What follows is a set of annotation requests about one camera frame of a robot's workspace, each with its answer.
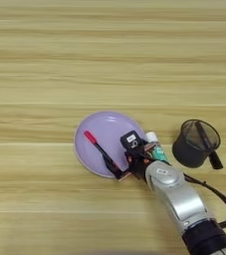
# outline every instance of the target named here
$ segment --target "black cable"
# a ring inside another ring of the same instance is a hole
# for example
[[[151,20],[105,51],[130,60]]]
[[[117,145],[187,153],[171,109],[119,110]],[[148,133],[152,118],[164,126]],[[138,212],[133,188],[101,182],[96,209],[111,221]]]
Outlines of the black cable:
[[[185,176],[186,181],[191,182],[191,183],[195,183],[195,184],[198,184],[198,185],[202,185],[202,186],[208,188],[213,193],[215,193],[226,204],[226,196],[223,193],[221,193],[219,190],[217,190],[216,188],[214,188],[214,187],[210,186],[209,184],[207,184],[206,181],[200,181],[200,180],[198,180],[194,177],[191,177],[191,176],[187,175],[186,173],[184,173],[184,176]],[[226,220],[223,221],[223,222],[220,222],[219,225],[222,228],[226,228]]]

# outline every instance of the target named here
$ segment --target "purple plate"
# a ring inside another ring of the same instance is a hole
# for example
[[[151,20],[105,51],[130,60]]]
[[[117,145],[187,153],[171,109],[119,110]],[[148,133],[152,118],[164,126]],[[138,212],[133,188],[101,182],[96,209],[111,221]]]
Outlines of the purple plate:
[[[85,137],[86,130],[94,135],[98,144],[121,170],[127,170],[128,164],[119,139],[132,130],[135,130],[141,138],[145,138],[145,133],[138,123],[120,113],[98,112],[85,118],[76,131],[75,151],[80,162],[87,169],[103,177],[114,177],[114,175],[107,169],[102,154]]]

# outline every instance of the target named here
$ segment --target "wood grain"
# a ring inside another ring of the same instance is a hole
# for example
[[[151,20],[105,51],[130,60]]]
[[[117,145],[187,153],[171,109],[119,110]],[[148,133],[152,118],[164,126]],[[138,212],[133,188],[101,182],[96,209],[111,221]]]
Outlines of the wood grain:
[[[145,183],[78,162],[75,130],[96,111],[155,130],[173,165],[226,193],[226,1],[0,0],[0,255],[187,254]],[[173,158],[192,118],[221,133],[223,170]]]

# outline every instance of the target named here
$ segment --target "red object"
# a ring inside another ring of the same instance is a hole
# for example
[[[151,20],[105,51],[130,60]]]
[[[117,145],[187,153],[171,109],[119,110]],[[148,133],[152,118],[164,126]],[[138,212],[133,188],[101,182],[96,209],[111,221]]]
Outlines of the red object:
[[[89,131],[85,131],[85,137],[89,139],[92,144],[97,143],[97,140]]]

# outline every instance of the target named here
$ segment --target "black cup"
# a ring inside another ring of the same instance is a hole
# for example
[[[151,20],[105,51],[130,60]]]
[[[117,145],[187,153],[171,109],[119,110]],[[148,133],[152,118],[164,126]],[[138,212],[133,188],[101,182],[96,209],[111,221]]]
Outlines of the black cup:
[[[209,156],[213,168],[220,169],[223,165],[215,152],[219,145],[220,135],[213,126],[200,120],[189,120],[182,125],[172,152],[187,167],[201,166]]]

